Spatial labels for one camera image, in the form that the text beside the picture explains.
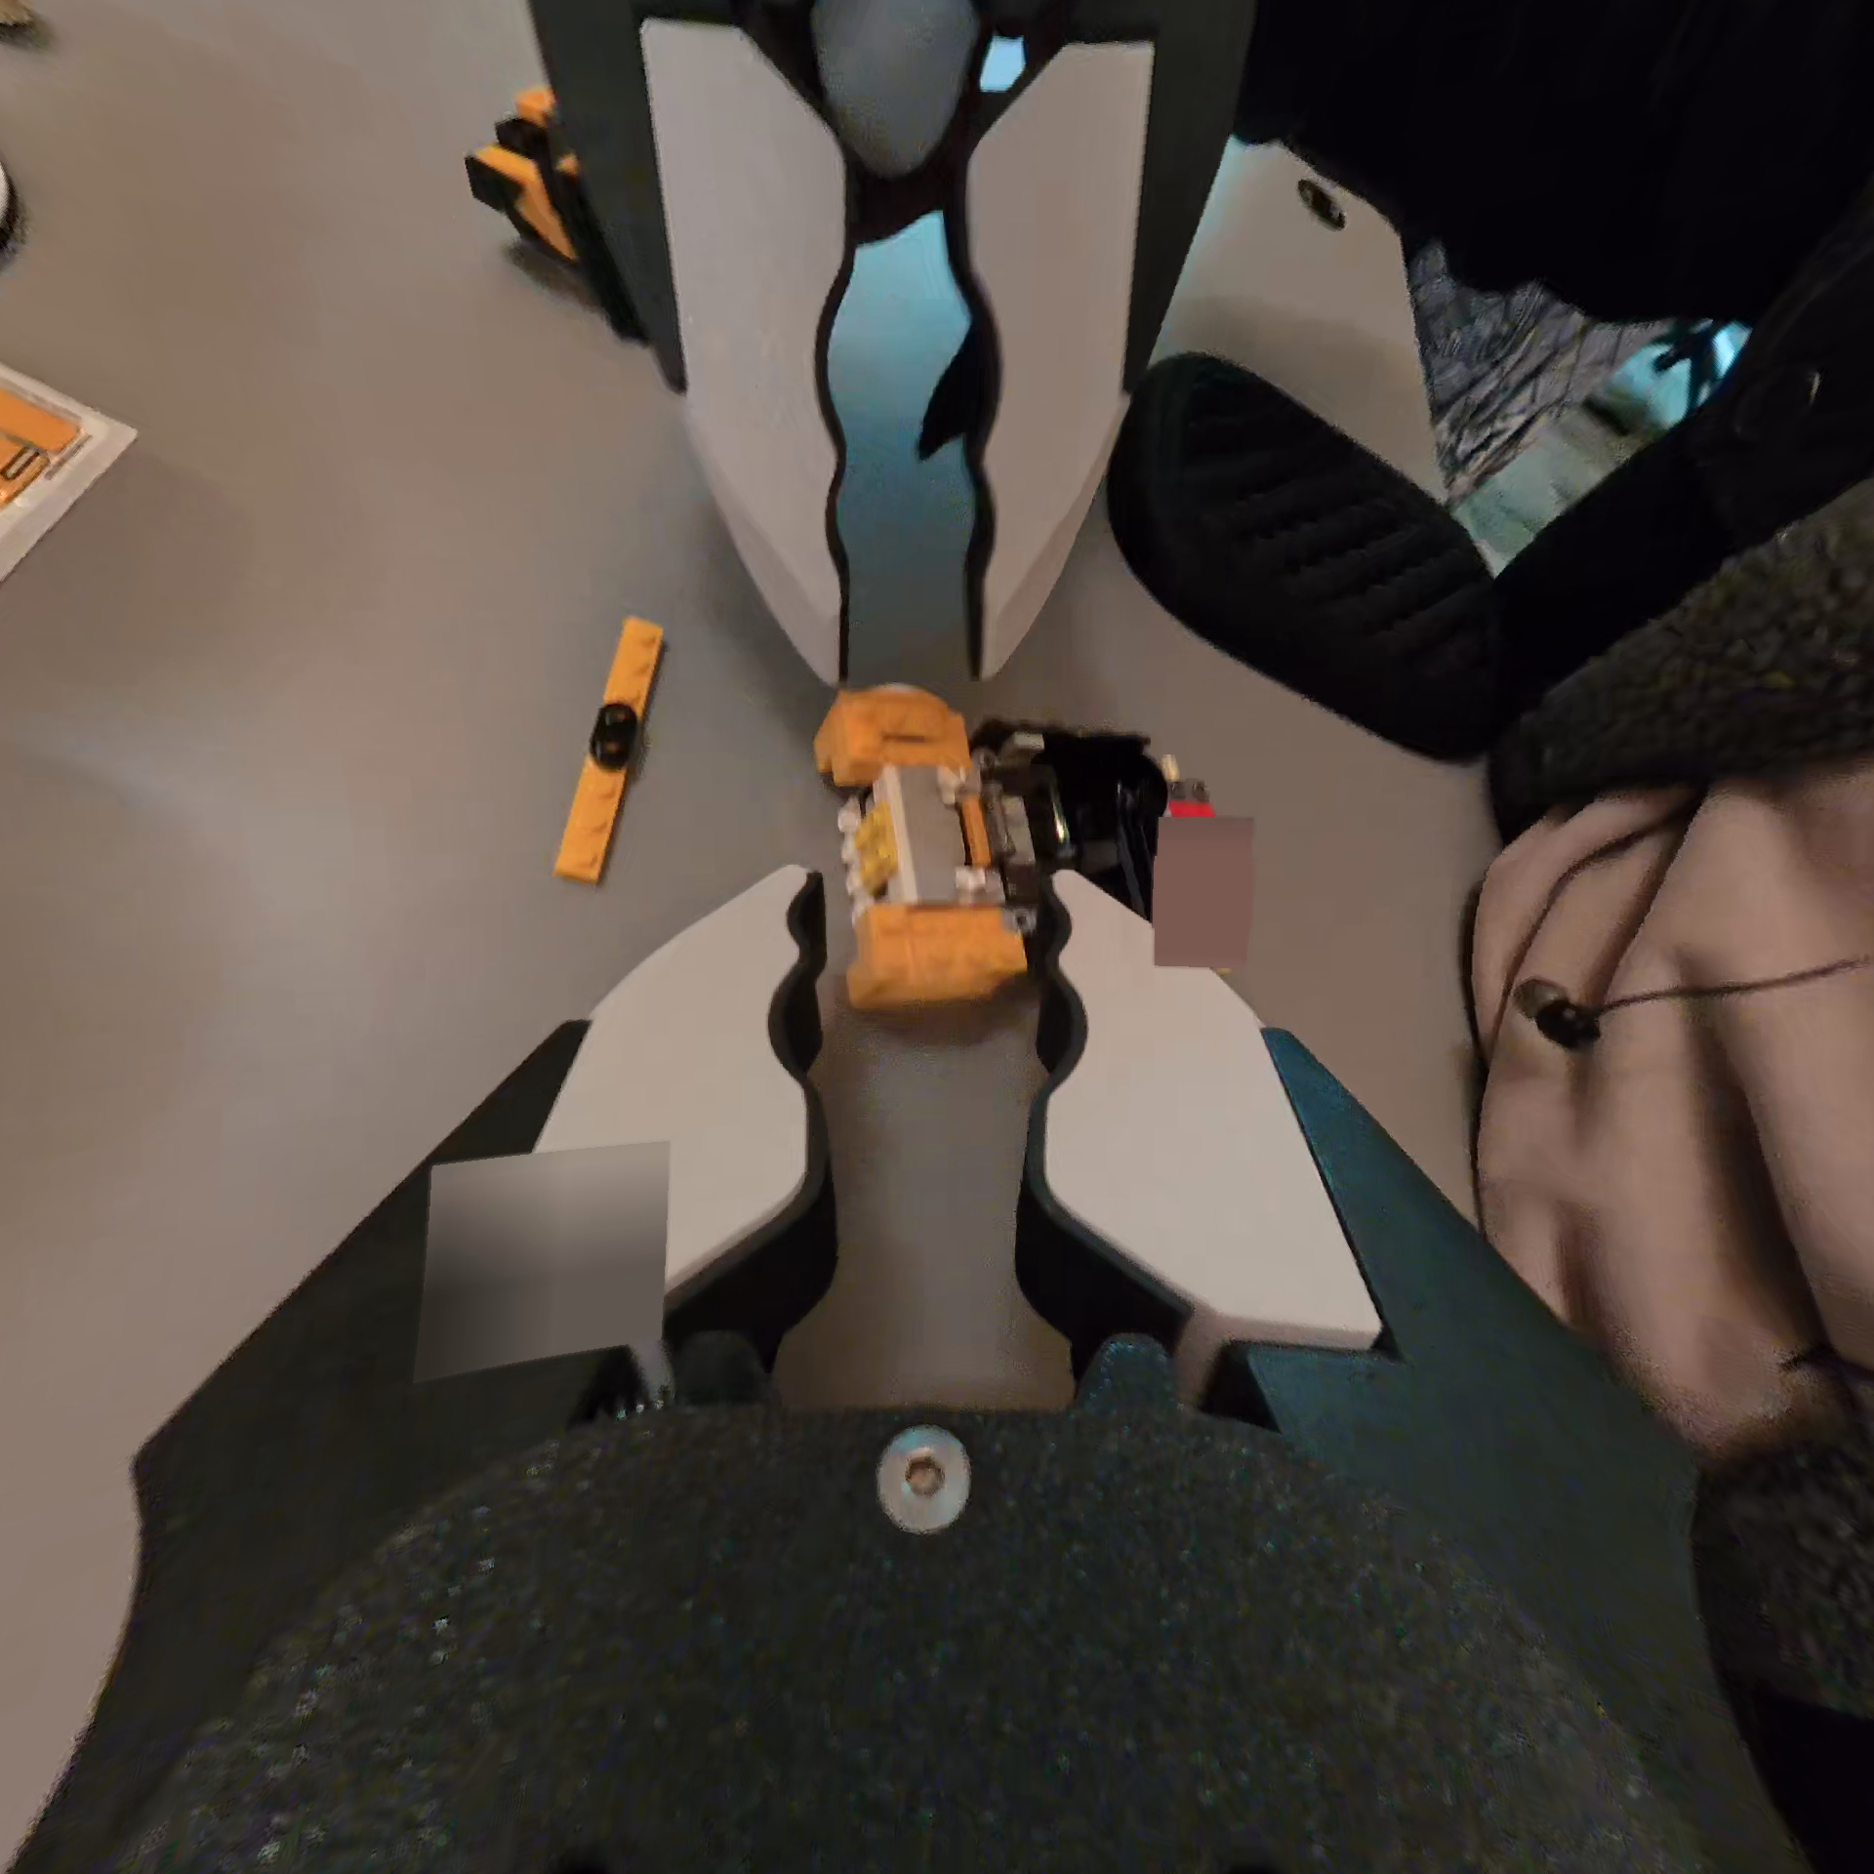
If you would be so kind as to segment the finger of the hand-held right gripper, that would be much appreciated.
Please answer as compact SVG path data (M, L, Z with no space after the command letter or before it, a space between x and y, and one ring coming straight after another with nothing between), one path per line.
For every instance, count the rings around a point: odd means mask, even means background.
M972 673L995 676L1064 572L1126 410L1139 169L1156 47L1069 42L969 159L969 275L990 328L980 453L989 554Z
M651 17L641 47L686 433L768 611L837 684L845 580L824 375L828 307L849 261L845 160L736 26Z

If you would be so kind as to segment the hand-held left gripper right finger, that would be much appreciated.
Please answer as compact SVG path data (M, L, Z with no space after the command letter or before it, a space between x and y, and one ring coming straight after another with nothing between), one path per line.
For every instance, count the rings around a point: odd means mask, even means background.
M1219 972L1159 965L1154 925L1080 874L1049 882L1042 934L1016 1274L1071 1366L1115 1336L1175 1369L1241 1343L1376 1347L1264 1021Z

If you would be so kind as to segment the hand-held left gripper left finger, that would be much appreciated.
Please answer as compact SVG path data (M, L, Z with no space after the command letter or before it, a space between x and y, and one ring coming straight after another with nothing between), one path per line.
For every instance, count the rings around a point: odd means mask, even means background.
M837 1274L824 1043L828 891L798 863L671 936L594 1008L536 1152L670 1148L664 1334L775 1363Z

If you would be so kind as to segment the black orange lego car chassis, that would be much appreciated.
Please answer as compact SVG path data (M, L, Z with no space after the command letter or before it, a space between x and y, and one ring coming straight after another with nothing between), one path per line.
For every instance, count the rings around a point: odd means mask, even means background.
M849 1001L874 1015L992 1000L1038 972L1062 874L1148 918L1159 824L1215 814L1144 733L970 727L905 684L838 690L811 756L838 796Z

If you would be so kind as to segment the person's right forearm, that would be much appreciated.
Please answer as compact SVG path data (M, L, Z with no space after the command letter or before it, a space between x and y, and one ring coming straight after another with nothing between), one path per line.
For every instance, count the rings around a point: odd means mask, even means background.
M1868 3L1256 5L1235 132L1457 278L1758 322L1870 184Z

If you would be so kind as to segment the orange lego car rear section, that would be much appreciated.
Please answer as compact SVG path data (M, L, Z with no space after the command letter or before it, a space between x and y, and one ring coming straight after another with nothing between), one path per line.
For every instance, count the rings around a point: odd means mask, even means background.
M464 172L480 206L499 211L526 247L582 280L618 336L646 342L642 316L604 245L549 84L516 94L490 140L467 154Z

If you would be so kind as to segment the orange lego plate black clip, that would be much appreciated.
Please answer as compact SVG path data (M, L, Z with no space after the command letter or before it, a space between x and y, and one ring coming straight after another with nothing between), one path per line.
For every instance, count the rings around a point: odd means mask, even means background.
M554 854L554 876L559 882L599 883L604 876L662 659L664 632L639 615L625 617Z

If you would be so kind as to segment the grey laptop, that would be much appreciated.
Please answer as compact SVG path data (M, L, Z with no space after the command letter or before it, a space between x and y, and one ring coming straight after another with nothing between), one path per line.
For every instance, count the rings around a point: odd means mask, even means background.
M1256 373L1445 497L1398 234L1290 149L1225 147L1154 360L1180 354Z

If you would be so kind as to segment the orange sticker sheet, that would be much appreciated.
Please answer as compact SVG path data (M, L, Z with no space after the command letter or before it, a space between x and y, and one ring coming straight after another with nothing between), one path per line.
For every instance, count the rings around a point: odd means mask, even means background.
M134 441L134 425L3 368L3 578Z

